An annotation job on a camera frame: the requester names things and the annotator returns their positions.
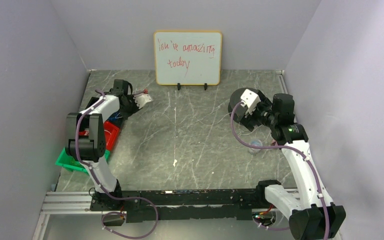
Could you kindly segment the black cable spool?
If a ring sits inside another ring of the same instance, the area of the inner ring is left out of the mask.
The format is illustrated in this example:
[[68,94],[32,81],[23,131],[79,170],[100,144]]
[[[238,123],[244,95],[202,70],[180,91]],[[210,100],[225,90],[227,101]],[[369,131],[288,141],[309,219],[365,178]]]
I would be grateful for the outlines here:
[[250,87],[242,87],[237,90],[235,90],[229,99],[229,105],[228,105],[228,113],[230,116],[233,116],[233,121],[246,127],[246,128],[253,128],[254,125],[251,123],[251,114],[247,113],[248,107],[245,106],[239,106],[235,113],[232,114],[233,108],[241,101],[246,101],[246,98],[251,97],[253,93],[254,95],[258,96],[258,90]]

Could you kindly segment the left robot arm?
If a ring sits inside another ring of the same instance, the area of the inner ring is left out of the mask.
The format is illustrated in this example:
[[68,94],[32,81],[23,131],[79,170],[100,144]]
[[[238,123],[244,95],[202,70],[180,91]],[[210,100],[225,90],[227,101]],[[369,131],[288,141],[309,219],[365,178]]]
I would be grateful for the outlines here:
[[121,199],[120,183],[105,159],[104,123],[115,113],[129,117],[139,108],[134,100],[133,87],[126,80],[116,79],[109,91],[98,89],[96,92],[99,96],[91,97],[84,110],[67,115],[65,152],[87,170],[98,194]]

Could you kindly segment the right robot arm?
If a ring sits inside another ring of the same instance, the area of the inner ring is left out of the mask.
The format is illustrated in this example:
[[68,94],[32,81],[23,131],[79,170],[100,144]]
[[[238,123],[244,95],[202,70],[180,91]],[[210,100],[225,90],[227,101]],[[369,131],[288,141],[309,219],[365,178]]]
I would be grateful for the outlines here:
[[264,188],[265,199],[288,220],[289,230],[296,240],[330,240],[337,235],[346,218],[342,205],[336,205],[315,167],[309,138],[304,127],[295,121],[295,101],[292,95],[277,93],[272,100],[246,89],[238,107],[242,119],[255,117],[270,128],[276,141],[270,149],[280,149],[294,177],[299,199],[280,184]]

